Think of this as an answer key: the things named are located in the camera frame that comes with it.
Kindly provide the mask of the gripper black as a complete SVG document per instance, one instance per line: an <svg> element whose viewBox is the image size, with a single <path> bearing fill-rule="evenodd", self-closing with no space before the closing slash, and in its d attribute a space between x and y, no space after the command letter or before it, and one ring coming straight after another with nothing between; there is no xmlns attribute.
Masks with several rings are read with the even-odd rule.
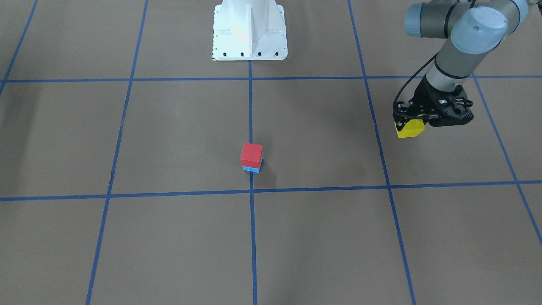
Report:
<svg viewBox="0 0 542 305"><path fill-rule="evenodd" d="M451 92L440 91L423 77L408 102L393 103L393 120L403 128L411 120L420 119L432 127L451 127L471 122L474 114L470 109L473 102L468 99L461 84Z"/></svg>

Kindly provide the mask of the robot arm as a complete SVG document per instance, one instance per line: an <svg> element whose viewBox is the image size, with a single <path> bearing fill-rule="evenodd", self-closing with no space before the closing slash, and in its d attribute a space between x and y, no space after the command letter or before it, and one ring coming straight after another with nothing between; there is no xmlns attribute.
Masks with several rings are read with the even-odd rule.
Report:
<svg viewBox="0 0 542 305"><path fill-rule="evenodd" d="M525 21L526 0L431 0L410 6L409 36L444 39L408 102L393 102L395 129L452 127L474 118L463 83L486 56Z"/></svg>

